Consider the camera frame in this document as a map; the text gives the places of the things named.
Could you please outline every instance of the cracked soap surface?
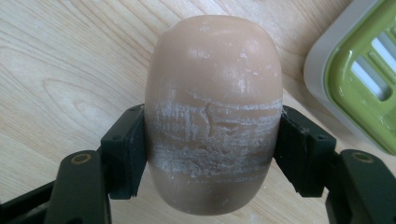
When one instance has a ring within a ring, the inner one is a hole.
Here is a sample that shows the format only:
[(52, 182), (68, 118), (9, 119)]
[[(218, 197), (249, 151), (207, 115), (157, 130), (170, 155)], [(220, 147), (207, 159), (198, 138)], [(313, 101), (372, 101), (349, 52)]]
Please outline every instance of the cracked soap surface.
[(247, 204), (268, 172), (281, 100), (276, 47), (259, 25), (198, 16), (166, 31), (145, 99), (148, 167), (162, 198), (195, 215)]

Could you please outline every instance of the wood grain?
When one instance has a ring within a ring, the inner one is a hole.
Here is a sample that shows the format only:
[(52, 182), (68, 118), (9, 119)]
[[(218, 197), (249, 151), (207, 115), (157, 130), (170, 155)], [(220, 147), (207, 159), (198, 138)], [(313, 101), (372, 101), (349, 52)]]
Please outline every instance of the wood grain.
[[(359, 148), (396, 174), (396, 158), (362, 142), (309, 94), (307, 52), (349, 0), (3, 0), (0, 2), (0, 199), (6, 202), (56, 176), (65, 156), (97, 149), (121, 115), (144, 103), (149, 60), (161, 34), (194, 15), (257, 22), (275, 40), (284, 104)], [(328, 223), (322, 198), (303, 199), (275, 163), (246, 207), (196, 217), (166, 205), (148, 170), (137, 198), (112, 201), (114, 223)]]

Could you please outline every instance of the tabletop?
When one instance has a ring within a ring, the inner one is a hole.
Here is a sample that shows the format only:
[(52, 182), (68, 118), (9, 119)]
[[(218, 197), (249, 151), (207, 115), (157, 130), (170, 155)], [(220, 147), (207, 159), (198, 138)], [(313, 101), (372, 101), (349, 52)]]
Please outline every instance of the tabletop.
[[(347, 130), (307, 90), (304, 60), (350, 0), (3, 0), (0, 2), (0, 200), (52, 181), (62, 158), (97, 149), (133, 105), (144, 103), (149, 60), (183, 18), (223, 14), (257, 22), (280, 57), (284, 105), (337, 139), (370, 152), (396, 175), (396, 157)], [(111, 201), (113, 223), (328, 223), (325, 199), (302, 198), (275, 162), (257, 196), (223, 216), (180, 213), (158, 195), (149, 169), (136, 198)]]

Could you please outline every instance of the soap bar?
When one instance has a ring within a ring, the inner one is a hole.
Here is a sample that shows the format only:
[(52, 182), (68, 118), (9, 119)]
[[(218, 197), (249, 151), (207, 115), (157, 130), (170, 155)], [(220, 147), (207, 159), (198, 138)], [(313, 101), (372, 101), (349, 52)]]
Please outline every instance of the soap bar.
[(246, 205), (273, 157), (282, 111), (276, 46), (256, 23), (197, 16), (164, 32), (145, 96), (148, 168), (179, 211), (211, 216)]

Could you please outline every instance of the green soap dish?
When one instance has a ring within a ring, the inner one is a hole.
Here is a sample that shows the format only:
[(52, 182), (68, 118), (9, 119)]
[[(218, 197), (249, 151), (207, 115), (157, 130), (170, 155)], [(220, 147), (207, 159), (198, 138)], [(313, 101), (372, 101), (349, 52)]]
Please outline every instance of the green soap dish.
[(354, 134), (396, 155), (396, 1), (353, 1), (310, 50), (304, 81)]

